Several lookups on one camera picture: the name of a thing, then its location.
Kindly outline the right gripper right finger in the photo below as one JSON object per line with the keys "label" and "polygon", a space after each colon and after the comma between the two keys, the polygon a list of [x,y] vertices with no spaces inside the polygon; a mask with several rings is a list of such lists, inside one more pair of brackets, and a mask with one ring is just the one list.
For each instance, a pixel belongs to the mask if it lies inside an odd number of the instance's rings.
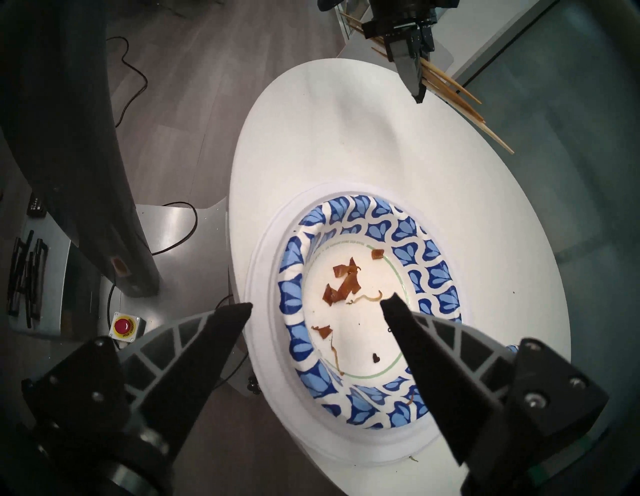
{"label": "right gripper right finger", "polygon": [[608,402],[590,377],[537,338],[513,352],[478,329],[381,309],[418,393],[458,465],[462,488],[534,488],[529,469],[583,437]]}

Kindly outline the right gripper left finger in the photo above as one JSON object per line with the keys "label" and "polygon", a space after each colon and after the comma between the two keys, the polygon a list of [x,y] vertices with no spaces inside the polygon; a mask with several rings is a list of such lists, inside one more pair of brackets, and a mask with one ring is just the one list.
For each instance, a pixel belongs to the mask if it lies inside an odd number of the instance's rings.
{"label": "right gripper left finger", "polygon": [[153,329],[125,349],[86,341],[22,395],[34,418],[87,439],[147,426],[179,451],[252,314],[221,306]]}

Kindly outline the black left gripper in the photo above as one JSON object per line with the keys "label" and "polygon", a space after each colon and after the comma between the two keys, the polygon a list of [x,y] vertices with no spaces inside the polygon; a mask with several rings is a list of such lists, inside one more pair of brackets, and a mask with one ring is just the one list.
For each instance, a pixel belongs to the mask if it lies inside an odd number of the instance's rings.
{"label": "black left gripper", "polygon": [[372,18],[362,24],[366,39],[385,36],[387,57],[417,104],[423,102],[421,59],[435,50],[431,26],[440,1],[370,1]]}

